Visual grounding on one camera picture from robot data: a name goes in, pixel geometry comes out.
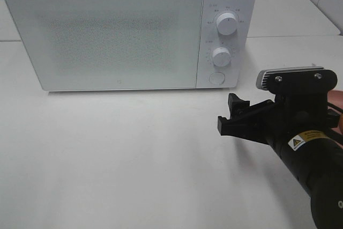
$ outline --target table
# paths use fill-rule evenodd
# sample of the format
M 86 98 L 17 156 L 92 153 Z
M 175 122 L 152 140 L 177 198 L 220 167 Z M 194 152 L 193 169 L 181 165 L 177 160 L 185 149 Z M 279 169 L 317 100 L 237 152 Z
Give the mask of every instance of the table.
M 217 132 L 258 71 L 323 65 L 341 36 L 249 38 L 235 89 L 47 93 L 21 42 L 0 42 L 0 228 L 315 229 L 267 145 Z M 339 82 L 338 89 L 343 89 Z
M 310 0 L 256 0 L 248 37 L 338 34 Z M 0 0 L 2 40 L 20 40 L 4 0 Z

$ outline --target screw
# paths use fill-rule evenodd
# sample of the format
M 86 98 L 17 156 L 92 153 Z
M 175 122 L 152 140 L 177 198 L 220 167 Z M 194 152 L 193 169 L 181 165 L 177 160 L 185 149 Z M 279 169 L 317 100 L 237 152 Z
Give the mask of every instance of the screw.
M 322 78 L 322 75 L 321 75 L 320 73 L 316 73 L 316 74 L 315 74 L 315 78 L 316 78 L 317 80 L 319 80 L 319 79 Z
M 282 77 L 281 76 L 276 76 L 275 77 L 275 82 L 277 82 L 277 83 L 282 82 Z

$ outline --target white microwave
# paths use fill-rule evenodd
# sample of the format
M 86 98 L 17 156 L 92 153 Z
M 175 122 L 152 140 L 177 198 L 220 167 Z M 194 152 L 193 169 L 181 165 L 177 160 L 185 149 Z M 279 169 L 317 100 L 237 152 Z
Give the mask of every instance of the white microwave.
M 237 84 L 255 0 L 5 0 L 47 91 Z

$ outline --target microwave control panel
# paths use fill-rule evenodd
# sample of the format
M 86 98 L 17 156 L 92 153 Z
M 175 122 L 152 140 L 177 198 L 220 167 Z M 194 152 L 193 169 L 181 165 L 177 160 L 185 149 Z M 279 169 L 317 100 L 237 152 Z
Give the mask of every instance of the microwave control panel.
M 196 88 L 235 87 L 255 0 L 203 0 Z

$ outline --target white knob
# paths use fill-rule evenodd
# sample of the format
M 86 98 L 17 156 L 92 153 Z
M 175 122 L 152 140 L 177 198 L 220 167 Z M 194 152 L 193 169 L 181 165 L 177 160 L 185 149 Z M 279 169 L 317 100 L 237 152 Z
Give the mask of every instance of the white knob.
M 235 13 L 222 13 L 216 21 L 218 32 L 222 35 L 233 34 L 237 30 L 237 20 Z
M 227 48 L 216 48 L 212 53 L 212 61 L 218 67 L 224 67 L 231 61 L 231 54 Z

